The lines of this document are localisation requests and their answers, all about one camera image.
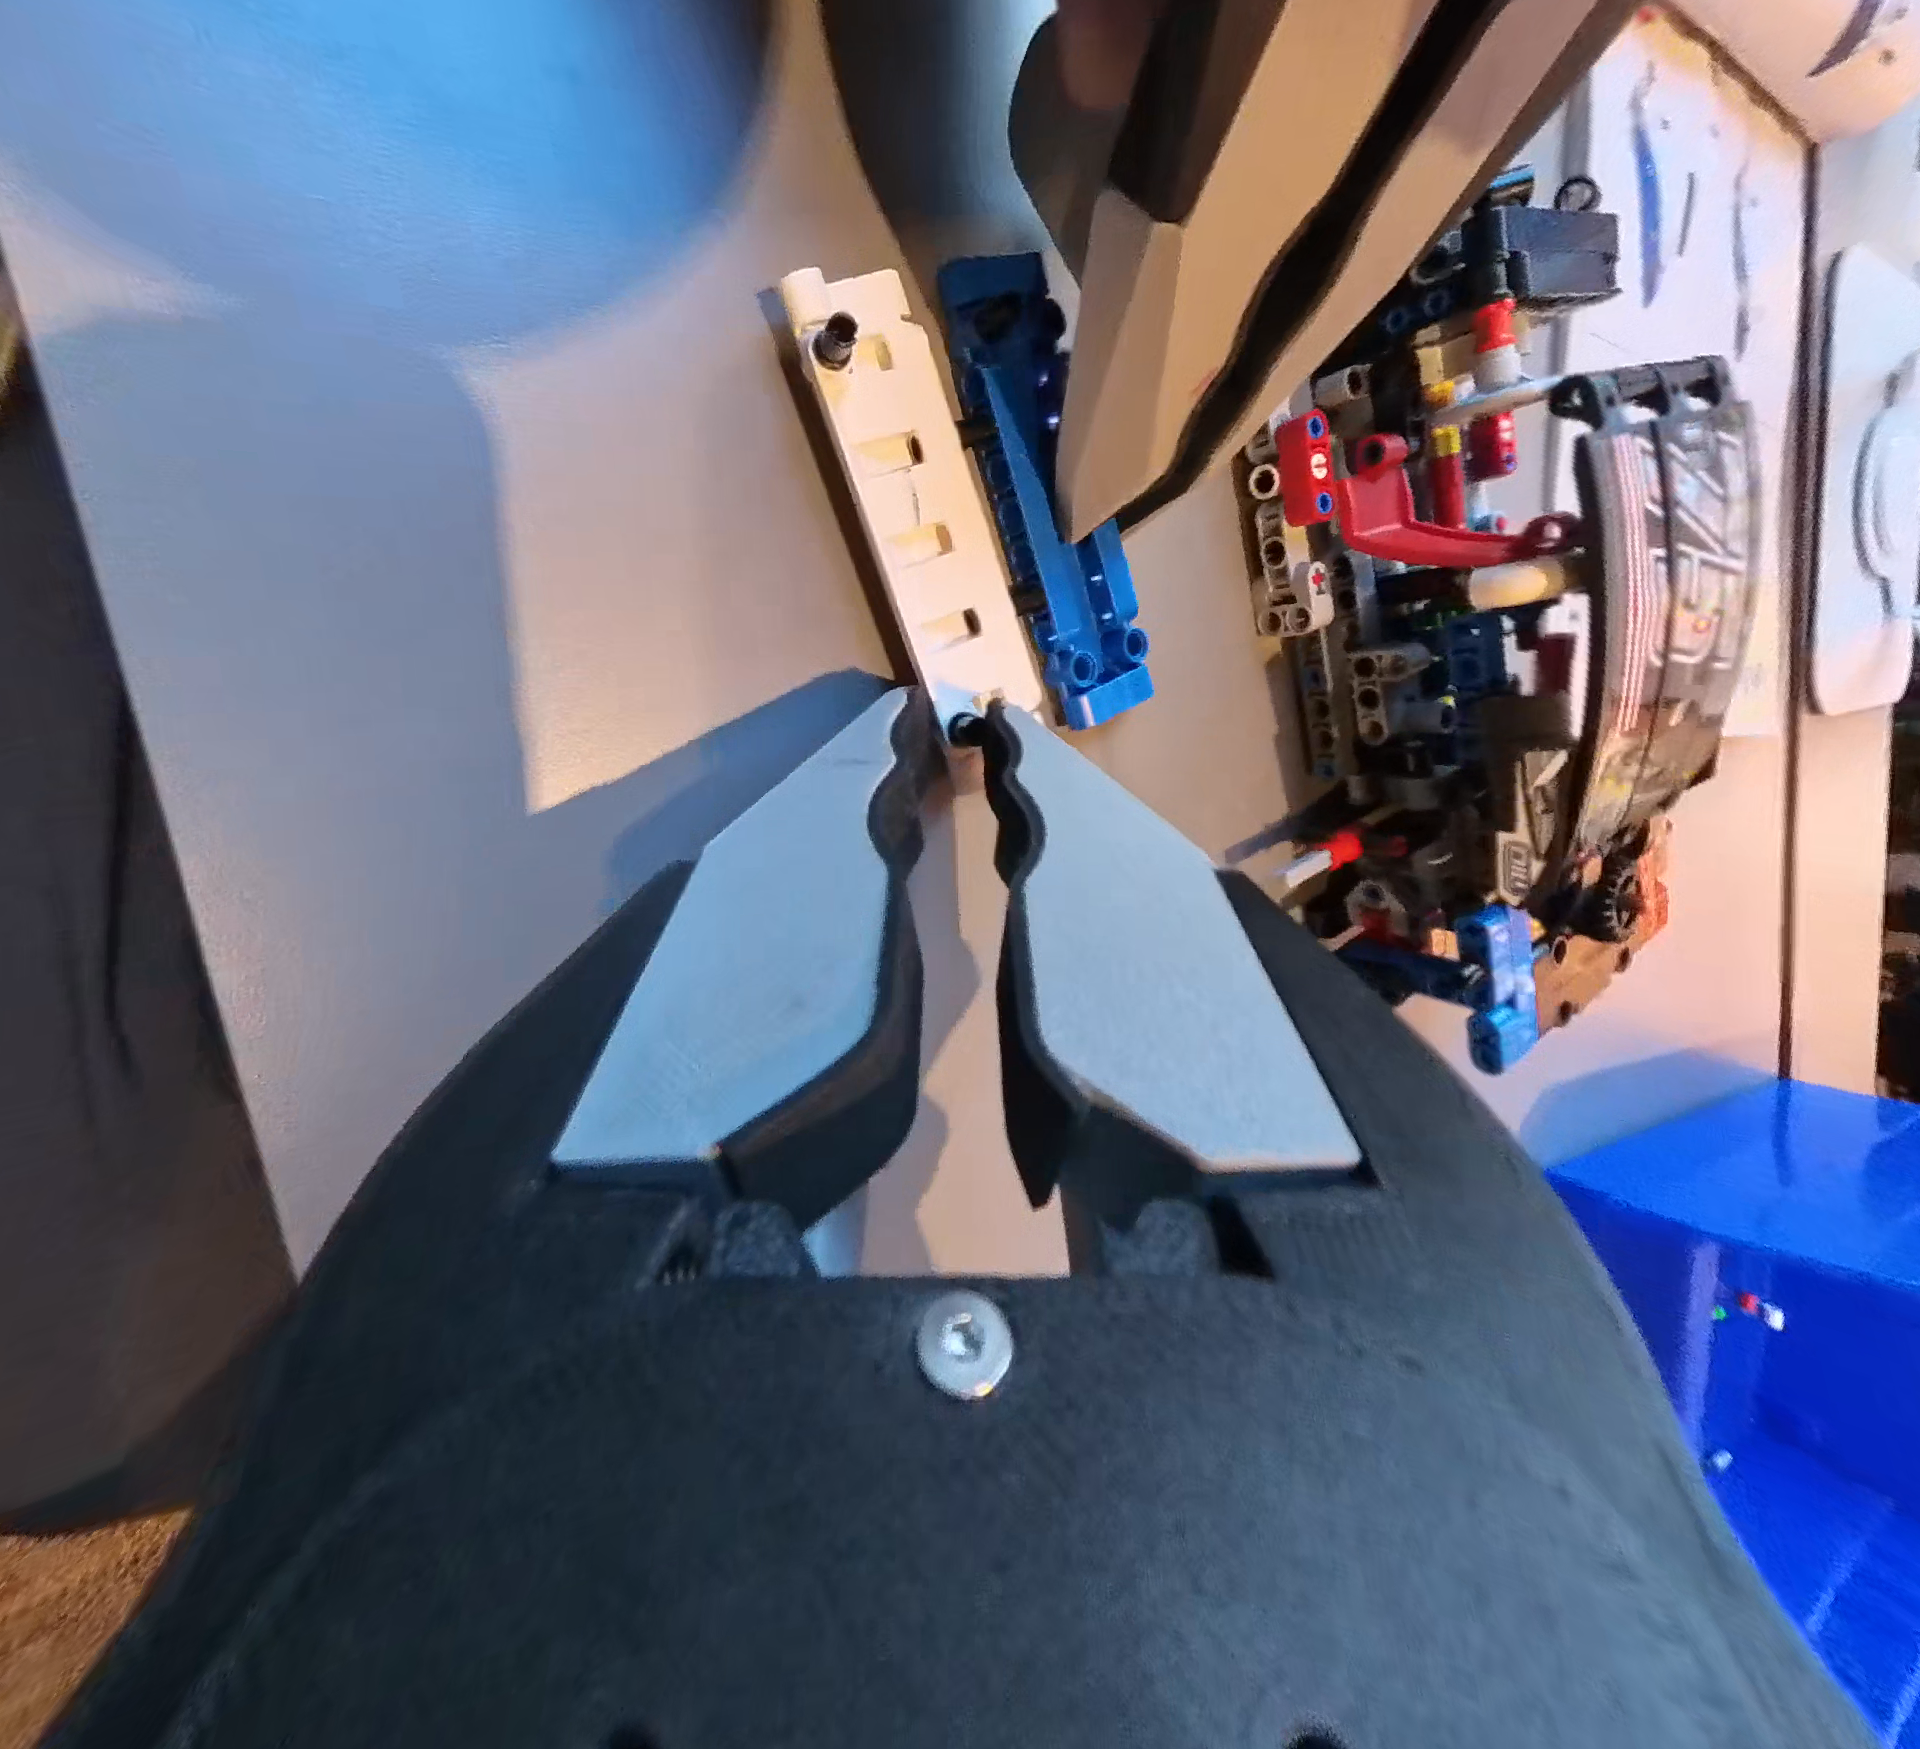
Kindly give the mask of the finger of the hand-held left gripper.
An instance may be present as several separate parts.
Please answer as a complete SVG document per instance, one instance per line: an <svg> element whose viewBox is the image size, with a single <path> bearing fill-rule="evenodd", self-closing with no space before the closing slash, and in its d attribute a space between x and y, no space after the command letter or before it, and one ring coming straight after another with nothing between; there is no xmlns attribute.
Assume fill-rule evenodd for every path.
<svg viewBox="0 0 1920 1749"><path fill-rule="evenodd" d="M1241 450L1471 208L1599 0L1218 0L1121 134L1121 524Z"/></svg>
<svg viewBox="0 0 1920 1749"><path fill-rule="evenodd" d="M1095 534L1177 474L1244 325L1372 127L1437 0L1055 0L1081 153L1060 523Z"/></svg>

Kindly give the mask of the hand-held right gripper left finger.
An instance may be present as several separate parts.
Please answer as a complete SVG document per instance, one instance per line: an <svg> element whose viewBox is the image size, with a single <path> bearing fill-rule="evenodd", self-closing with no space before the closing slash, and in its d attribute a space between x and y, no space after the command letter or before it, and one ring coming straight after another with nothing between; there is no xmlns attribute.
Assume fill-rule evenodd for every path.
<svg viewBox="0 0 1920 1749"><path fill-rule="evenodd" d="M924 690L873 699L684 871L549 1177L834 1218L919 1093L924 957L907 873L943 739Z"/></svg>

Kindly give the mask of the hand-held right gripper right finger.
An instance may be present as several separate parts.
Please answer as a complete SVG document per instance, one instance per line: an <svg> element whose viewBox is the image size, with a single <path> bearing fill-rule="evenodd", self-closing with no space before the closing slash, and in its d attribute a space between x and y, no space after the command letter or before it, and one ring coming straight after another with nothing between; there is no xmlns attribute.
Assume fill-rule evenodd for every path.
<svg viewBox="0 0 1920 1749"><path fill-rule="evenodd" d="M977 720L1006 888L1001 1130L1033 1206L1338 1179L1359 1144L1212 861L1019 706Z"/></svg>

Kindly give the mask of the black brick race car model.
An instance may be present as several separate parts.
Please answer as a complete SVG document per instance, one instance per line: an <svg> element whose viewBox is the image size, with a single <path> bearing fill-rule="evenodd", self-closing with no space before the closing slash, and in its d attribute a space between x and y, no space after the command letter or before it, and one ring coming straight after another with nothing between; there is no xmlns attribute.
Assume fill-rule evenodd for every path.
<svg viewBox="0 0 1920 1749"><path fill-rule="evenodd" d="M1287 903L1503 1078L1664 932L1757 621L1760 469L1721 356L1531 376L1620 294L1592 175L1505 167L1241 451L1254 628L1319 799Z"/></svg>

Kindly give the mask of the white brick panel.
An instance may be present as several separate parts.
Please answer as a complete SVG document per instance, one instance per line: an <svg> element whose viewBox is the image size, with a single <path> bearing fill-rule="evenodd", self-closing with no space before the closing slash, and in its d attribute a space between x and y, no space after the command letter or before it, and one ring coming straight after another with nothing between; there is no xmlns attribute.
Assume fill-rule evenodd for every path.
<svg viewBox="0 0 1920 1749"><path fill-rule="evenodd" d="M891 624L940 720L1006 704L1044 720L997 534L958 440L940 352L897 271L779 280L803 391L826 427ZM847 309L853 370L819 370L807 334Z"/></svg>

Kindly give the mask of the grey desk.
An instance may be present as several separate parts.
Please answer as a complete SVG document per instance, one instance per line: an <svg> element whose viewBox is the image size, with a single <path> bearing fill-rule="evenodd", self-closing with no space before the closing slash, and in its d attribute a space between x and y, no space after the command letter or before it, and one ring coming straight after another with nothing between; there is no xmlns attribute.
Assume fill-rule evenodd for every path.
<svg viewBox="0 0 1920 1749"><path fill-rule="evenodd" d="M294 1267L891 657L784 271L1036 246L1055 0L6 0L6 254Z"/></svg>

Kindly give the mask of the open instruction booklet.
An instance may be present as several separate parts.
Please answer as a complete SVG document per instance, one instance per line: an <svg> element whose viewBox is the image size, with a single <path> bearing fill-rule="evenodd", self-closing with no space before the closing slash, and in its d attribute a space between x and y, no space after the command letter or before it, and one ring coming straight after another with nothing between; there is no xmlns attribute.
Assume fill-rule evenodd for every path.
<svg viewBox="0 0 1920 1749"><path fill-rule="evenodd" d="M1820 208L1858 208L1837 252L1867 246L1914 274L1914 19L1920 0L1652 0L1597 62L1565 127L1565 164L1583 145L1624 246L1620 297L1573 313L1565 368L1718 352L1751 407L1766 547L1732 739L1772 739L1788 704L1807 171ZM1829 267L1818 257L1820 343Z"/></svg>

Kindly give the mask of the instruction sheet on stand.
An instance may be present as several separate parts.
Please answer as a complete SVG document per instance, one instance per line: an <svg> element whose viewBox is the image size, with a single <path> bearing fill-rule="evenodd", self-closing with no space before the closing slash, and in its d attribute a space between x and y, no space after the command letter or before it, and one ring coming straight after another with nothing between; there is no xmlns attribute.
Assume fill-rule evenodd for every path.
<svg viewBox="0 0 1920 1749"><path fill-rule="evenodd" d="M1824 294L1807 693L1818 715L1894 706L1914 665L1920 284L1867 246Z"/></svg>

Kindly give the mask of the blue storage bin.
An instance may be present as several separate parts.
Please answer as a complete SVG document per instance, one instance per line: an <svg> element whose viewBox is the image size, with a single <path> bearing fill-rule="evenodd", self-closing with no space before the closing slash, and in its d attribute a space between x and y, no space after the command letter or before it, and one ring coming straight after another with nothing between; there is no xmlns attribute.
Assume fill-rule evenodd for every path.
<svg viewBox="0 0 1920 1749"><path fill-rule="evenodd" d="M1920 1740L1920 1126L1802 1080L1550 1162L1733 1539L1879 1746Z"/></svg>

